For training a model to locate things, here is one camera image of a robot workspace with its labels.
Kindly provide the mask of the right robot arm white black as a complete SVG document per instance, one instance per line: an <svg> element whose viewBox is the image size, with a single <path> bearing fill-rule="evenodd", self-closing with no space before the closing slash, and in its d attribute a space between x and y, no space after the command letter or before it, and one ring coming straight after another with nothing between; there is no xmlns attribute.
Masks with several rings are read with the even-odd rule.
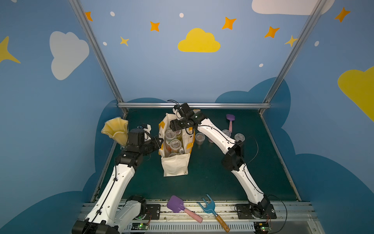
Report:
<svg viewBox="0 0 374 234"><path fill-rule="evenodd" d="M211 139L225 155L222 165L233 173L243 187L252 208L252 215L256 218L266 215L267 210L271 208L271 202L256 184L247 168L243 158L243 142L235 141L225 135L200 111L183 111L174 108L173 113L176 119L170 122L170 128L174 131L193 128Z"/></svg>

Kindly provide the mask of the white canvas bag yellow handles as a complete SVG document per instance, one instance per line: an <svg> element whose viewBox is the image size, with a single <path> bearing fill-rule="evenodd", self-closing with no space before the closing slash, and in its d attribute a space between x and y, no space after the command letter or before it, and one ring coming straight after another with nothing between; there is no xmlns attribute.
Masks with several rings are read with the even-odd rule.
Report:
<svg viewBox="0 0 374 234"><path fill-rule="evenodd" d="M176 120L175 114L166 113L159 123L158 136L163 139L159 155L164 170L164 177L185 176L195 141L195 130L187 128L173 131L170 123Z"/></svg>

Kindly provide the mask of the seed jar pink seeds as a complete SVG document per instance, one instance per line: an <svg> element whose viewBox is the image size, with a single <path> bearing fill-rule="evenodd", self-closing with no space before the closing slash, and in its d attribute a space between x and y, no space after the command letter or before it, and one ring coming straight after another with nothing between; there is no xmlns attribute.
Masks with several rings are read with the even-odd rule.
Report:
<svg viewBox="0 0 374 234"><path fill-rule="evenodd" d="M222 132L223 132L226 136L231 137L231 132L230 132L229 130L224 129L224 130L222 130Z"/></svg>

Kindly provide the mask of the seed jar clear lid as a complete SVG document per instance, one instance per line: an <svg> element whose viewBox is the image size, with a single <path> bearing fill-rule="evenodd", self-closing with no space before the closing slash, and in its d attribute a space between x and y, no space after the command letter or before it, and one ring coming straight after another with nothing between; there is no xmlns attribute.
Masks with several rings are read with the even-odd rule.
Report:
<svg viewBox="0 0 374 234"><path fill-rule="evenodd" d="M245 136L241 133L237 133L235 136L234 136L234 140L236 142L244 142L245 141Z"/></svg>

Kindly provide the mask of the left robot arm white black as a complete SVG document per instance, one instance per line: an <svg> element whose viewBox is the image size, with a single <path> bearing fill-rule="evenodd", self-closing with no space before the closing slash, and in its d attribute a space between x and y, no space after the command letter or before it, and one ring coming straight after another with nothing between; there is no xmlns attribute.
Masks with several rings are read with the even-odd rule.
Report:
<svg viewBox="0 0 374 234"><path fill-rule="evenodd" d="M73 234L121 234L134 218L146 212L145 199L137 196L120 211L117 208L143 157L161 149L163 141L156 136L137 145L127 144L116 158L111 178L100 199L84 221L76 221Z"/></svg>

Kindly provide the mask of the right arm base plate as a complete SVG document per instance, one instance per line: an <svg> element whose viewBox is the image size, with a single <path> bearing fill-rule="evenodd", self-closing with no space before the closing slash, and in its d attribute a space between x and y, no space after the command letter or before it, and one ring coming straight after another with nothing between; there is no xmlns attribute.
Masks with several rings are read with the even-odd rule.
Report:
<svg viewBox="0 0 374 234"><path fill-rule="evenodd" d="M234 206L234 211L238 219L277 219L277 215L272 204L269 204L265 210L253 204L239 203Z"/></svg>

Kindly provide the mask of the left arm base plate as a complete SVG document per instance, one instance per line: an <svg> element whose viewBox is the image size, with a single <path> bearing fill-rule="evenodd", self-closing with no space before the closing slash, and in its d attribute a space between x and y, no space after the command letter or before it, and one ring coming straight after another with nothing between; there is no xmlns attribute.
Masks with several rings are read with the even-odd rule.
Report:
<svg viewBox="0 0 374 234"><path fill-rule="evenodd" d="M161 205L159 204L147 204L146 211L144 214L140 214L138 217L135 217L135 220L159 220L161 214Z"/></svg>

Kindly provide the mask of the seed jar brown seeds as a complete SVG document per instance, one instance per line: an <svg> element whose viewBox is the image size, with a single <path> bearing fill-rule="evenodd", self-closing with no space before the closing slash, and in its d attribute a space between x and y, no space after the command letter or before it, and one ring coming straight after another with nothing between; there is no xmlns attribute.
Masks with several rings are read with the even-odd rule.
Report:
<svg viewBox="0 0 374 234"><path fill-rule="evenodd" d="M204 143L205 139L206 139L206 137L203 133L197 133L195 135L195 143L197 145L202 145Z"/></svg>

